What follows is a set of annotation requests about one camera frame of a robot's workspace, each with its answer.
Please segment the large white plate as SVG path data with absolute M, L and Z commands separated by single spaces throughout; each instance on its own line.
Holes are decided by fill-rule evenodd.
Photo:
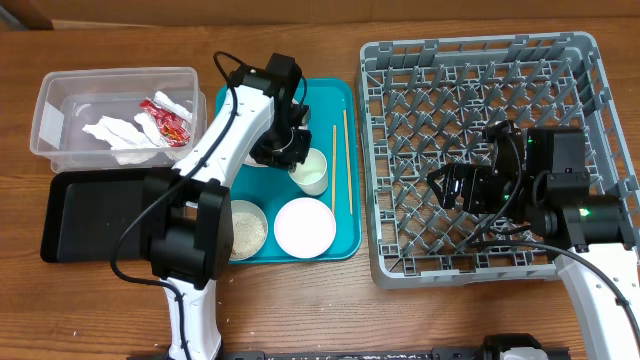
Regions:
M 255 168 L 266 168 L 266 165 L 258 163 L 251 155 L 245 158 L 244 164 Z

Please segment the white napkin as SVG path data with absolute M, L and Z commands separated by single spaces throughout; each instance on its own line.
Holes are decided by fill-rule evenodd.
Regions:
M 146 99 L 187 120 L 191 126 L 192 140 L 195 131 L 194 115 L 191 111 L 174 102 L 162 91 L 156 91 L 153 98 Z M 106 142 L 111 150 L 117 151 L 114 158 L 120 165 L 142 164 L 159 154 L 177 162 L 189 153 L 185 149 L 189 143 L 182 147 L 171 147 L 162 140 L 151 116 L 146 115 L 141 107 L 140 109 L 141 111 L 134 115 L 133 123 L 104 115 L 97 123 L 85 125 L 82 131 Z

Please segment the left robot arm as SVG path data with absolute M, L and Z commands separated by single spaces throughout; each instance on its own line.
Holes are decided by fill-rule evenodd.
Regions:
M 225 81 L 226 103 L 198 144 L 172 168 L 152 169 L 143 187 L 140 253 L 169 302 L 169 359 L 214 359 L 221 348 L 211 299 L 231 255 L 231 187 L 245 159 L 291 171 L 311 146 L 294 58 L 240 62 Z

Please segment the white cup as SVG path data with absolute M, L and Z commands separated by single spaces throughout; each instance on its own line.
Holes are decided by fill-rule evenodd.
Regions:
M 289 172 L 290 178 L 307 195 L 319 196 L 328 188 L 328 163 L 318 149 L 310 148 L 303 163 Z

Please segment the grey bowl with rice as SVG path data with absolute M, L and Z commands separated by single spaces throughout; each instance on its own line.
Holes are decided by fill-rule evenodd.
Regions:
M 268 221 L 264 212 L 246 200 L 231 202 L 234 241 L 230 259 L 241 261 L 256 255 L 266 242 Z

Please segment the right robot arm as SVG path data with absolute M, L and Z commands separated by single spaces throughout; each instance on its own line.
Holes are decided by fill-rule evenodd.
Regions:
M 450 209 L 461 198 L 465 212 L 490 215 L 467 240 L 477 249 L 518 246 L 507 231 L 484 239 L 500 218 L 539 236 L 525 245 L 554 264 L 588 357 L 638 358 L 638 233 L 620 196 L 591 193 L 583 130 L 522 130 L 503 121 L 486 127 L 482 139 L 495 146 L 492 164 L 450 163 L 427 175 L 440 206 Z

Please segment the red sauce packet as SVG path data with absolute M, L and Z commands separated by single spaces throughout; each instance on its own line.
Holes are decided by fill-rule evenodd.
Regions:
M 182 147 L 191 140 L 191 126 L 187 120 L 167 110 L 152 100 L 145 99 L 139 106 L 159 131 L 161 139 L 171 147 Z

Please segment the small pink-white bowl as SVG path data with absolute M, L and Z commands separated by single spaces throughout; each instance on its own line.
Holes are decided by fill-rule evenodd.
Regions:
M 334 242 L 337 227 L 332 211 L 320 200 L 296 198 L 277 213 L 274 235 L 288 255 L 311 259 L 322 255 Z

